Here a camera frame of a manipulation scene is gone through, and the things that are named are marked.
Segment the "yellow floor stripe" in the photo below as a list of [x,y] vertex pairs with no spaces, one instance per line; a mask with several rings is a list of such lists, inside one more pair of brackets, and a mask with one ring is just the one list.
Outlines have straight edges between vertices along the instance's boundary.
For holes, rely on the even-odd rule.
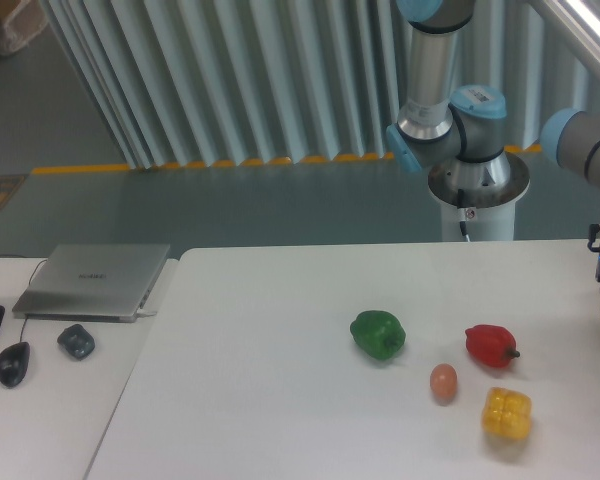
[[[508,145],[505,147],[505,151],[509,153],[539,153],[542,152],[540,145],[531,145],[529,148],[522,149],[515,145]],[[374,162],[378,160],[393,160],[393,153],[389,152],[384,157],[380,157],[377,153],[367,153],[362,157],[352,154],[338,155],[333,159],[334,162],[346,163],[346,162]],[[303,164],[321,164],[329,163],[325,157],[321,156],[309,156],[300,161]],[[240,164],[240,167],[261,167],[264,165],[292,165],[293,162],[288,157],[274,158],[273,160],[265,163],[259,158],[250,158]],[[231,160],[218,160],[212,168],[232,168],[236,164]],[[206,164],[200,160],[191,162],[185,167],[180,166],[178,163],[170,162],[161,167],[153,167],[153,170],[177,170],[180,168],[199,169],[207,168]],[[54,174],[65,174],[65,173],[106,173],[106,172],[128,172],[131,171],[128,165],[114,164],[114,165],[78,165],[74,167],[39,167],[34,168],[31,171],[32,175],[54,175]]]

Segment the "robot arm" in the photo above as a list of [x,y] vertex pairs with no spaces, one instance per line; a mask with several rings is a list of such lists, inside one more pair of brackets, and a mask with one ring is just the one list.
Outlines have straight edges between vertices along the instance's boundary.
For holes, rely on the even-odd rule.
[[[407,102],[387,129],[389,147],[407,171],[433,167],[429,189],[443,217],[450,217],[443,218],[443,240],[468,240],[467,221],[474,238],[512,239],[511,207],[526,191],[529,174],[522,161],[504,153],[504,96],[484,85],[449,95],[457,37],[475,0],[397,2],[414,30]],[[480,210],[485,214],[476,222]]]
[[[529,0],[535,10],[566,40],[571,51],[600,81],[600,2],[587,0]],[[546,123],[540,136],[545,155],[600,190],[600,113],[562,110]],[[600,224],[589,227],[588,247],[598,254],[600,282]]]
[[[491,208],[515,202],[529,179],[525,165],[502,151],[504,97],[476,85],[449,95],[457,33],[471,20],[475,0],[396,1],[414,27],[408,100],[397,122],[387,129],[396,159],[407,171],[433,166],[431,192],[441,204],[457,207],[459,212],[467,204]],[[600,1],[527,2],[557,29],[600,81]],[[600,189],[600,114],[572,109],[558,112],[545,125],[541,143],[549,158]],[[459,218],[462,225],[463,216]],[[598,235],[600,225],[592,225],[588,245],[599,254],[600,282],[600,244],[594,246]]]
[[400,111],[400,130],[416,141],[436,140],[451,129],[447,108],[458,32],[473,16],[475,0],[398,0],[413,26],[408,100]]

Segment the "bell pepper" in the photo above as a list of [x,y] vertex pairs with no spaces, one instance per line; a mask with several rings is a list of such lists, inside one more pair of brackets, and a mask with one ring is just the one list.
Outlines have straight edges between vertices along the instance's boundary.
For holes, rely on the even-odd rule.
[[504,327],[476,325],[465,330],[467,350],[478,362],[493,368],[505,368],[518,358],[516,339]]
[[402,348],[406,338],[398,319],[380,310],[359,314],[349,331],[356,344],[376,360],[389,360]]
[[531,431],[531,399],[513,390],[492,388],[482,410],[482,428],[514,440],[526,438]]

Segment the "white cylindrical pedestal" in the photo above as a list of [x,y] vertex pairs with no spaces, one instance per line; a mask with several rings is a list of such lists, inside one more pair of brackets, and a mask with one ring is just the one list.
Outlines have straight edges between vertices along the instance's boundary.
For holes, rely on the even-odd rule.
[[[518,198],[515,198],[504,205],[476,209],[476,219],[467,221],[467,233],[469,234],[471,241],[513,240],[516,221],[516,203],[523,195],[520,195]],[[440,205],[442,241],[464,242],[465,240],[460,232],[458,207],[443,202],[433,194],[432,196],[436,199],[438,205]]]

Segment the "blue joint cover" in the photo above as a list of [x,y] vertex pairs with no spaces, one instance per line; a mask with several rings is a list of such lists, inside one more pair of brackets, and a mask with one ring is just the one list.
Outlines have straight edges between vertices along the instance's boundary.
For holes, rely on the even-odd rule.
[[396,0],[400,13],[408,22],[426,22],[442,5],[442,0]]
[[545,156],[556,163],[560,163],[558,159],[558,145],[560,144],[560,137],[564,131],[567,123],[573,118],[576,113],[580,113],[580,110],[574,108],[565,108],[547,120],[547,123],[542,127],[540,133],[540,145],[542,145],[542,151]]
[[416,159],[395,123],[387,127],[387,143],[389,150],[393,152],[393,156],[406,172],[413,173],[422,170],[422,165]]
[[487,85],[465,85],[451,94],[451,104],[461,112],[487,120],[501,120],[507,116],[504,95]]

